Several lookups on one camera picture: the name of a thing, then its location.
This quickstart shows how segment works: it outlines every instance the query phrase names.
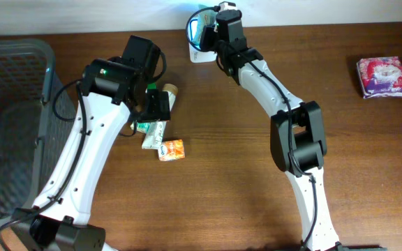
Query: orange packet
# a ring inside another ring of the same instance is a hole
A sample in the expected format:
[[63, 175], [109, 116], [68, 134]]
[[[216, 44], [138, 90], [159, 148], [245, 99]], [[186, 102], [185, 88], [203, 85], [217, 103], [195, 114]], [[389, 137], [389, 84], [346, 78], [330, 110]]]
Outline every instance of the orange packet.
[[186, 157], [181, 139], [163, 142], [159, 146], [158, 154], [160, 161], [178, 160]]

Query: white backdrop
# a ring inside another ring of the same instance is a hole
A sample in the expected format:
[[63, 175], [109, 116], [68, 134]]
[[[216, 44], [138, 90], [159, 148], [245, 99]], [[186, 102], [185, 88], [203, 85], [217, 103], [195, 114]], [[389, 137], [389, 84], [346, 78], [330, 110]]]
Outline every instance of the white backdrop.
[[[0, 0], [0, 35], [183, 29], [222, 0]], [[235, 0], [244, 26], [402, 21], [402, 0]]]

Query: gray plastic bin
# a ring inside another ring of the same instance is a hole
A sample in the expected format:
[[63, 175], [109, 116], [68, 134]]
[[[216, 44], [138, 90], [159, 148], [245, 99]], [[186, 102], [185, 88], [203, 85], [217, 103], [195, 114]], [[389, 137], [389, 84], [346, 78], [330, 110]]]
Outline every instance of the gray plastic bin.
[[[31, 208], [72, 128], [52, 113], [62, 87], [54, 67], [54, 52], [41, 40], [0, 41], [0, 226], [15, 208]], [[75, 116], [66, 92], [57, 111]]]

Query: brown tabletop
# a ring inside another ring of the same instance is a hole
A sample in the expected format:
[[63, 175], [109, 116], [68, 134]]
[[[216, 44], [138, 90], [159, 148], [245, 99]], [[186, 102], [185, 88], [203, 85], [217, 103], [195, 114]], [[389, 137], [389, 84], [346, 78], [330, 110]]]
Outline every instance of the brown tabletop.
[[[105, 228], [120, 250], [298, 244], [299, 212], [271, 158], [268, 116], [215, 63], [191, 63], [183, 31], [35, 37], [51, 44], [66, 83], [93, 59], [121, 55], [132, 34], [167, 55], [159, 84], [174, 84], [179, 94], [165, 138], [182, 139], [186, 158], [160, 162], [156, 151], [141, 149], [143, 135], [119, 137], [90, 224]], [[355, 71], [364, 57], [402, 61], [402, 23], [249, 28], [245, 35], [291, 92], [322, 108], [325, 191], [341, 242], [402, 250], [402, 98], [363, 100]], [[25, 250], [9, 232], [10, 246]]]

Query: pink box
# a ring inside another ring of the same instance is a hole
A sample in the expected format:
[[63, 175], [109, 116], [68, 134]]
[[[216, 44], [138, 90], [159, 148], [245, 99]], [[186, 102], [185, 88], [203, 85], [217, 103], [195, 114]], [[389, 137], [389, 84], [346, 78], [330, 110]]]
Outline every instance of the pink box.
[[402, 65], [397, 56], [357, 63], [364, 98], [402, 97]]

